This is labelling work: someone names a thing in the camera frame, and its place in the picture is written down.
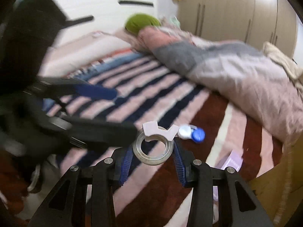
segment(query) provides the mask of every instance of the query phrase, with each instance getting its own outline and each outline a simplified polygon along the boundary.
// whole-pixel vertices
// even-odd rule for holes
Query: purple box
[[[215,166],[215,168],[224,170],[225,168],[231,166],[238,172],[242,166],[242,162],[243,159],[237,154],[236,151],[232,150],[230,155],[220,160],[220,162]],[[213,186],[213,188],[214,200],[218,201],[218,187]]]

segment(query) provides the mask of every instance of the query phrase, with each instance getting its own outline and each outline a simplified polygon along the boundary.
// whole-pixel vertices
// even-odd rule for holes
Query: blue gripper pad
[[[123,184],[127,180],[128,173],[129,173],[129,168],[131,167],[132,157],[133,157],[132,146],[129,146],[126,153],[125,153],[122,164],[121,164],[121,174],[120,174],[120,179],[119,179],[119,184],[121,186],[123,186]]]
[[[75,84],[75,91],[77,94],[90,97],[93,100],[113,100],[118,95],[116,89],[108,89],[100,85],[93,84]]]
[[[172,156],[174,159],[179,182],[184,187],[187,184],[186,176],[185,176],[185,166],[184,166],[184,163],[183,163],[183,160],[181,157],[180,150],[175,141],[174,141],[174,150],[173,150]]]

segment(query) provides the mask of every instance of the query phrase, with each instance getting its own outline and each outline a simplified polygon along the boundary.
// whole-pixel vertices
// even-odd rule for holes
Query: white cap
[[[178,130],[178,136],[181,139],[191,139],[191,127],[189,125],[181,125]]]

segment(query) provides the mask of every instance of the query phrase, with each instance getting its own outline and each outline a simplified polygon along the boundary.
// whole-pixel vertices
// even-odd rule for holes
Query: blue cap
[[[205,138],[205,132],[203,129],[201,128],[197,128],[195,129],[192,134],[191,134],[191,138],[195,143],[201,143],[203,142],[204,138]]]

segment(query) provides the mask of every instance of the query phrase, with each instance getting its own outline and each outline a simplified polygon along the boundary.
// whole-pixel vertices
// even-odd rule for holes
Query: white headboard
[[[55,45],[60,46],[93,31],[112,33],[124,26],[134,13],[157,17],[157,0],[55,0],[69,19],[93,15],[91,22],[62,30]]]

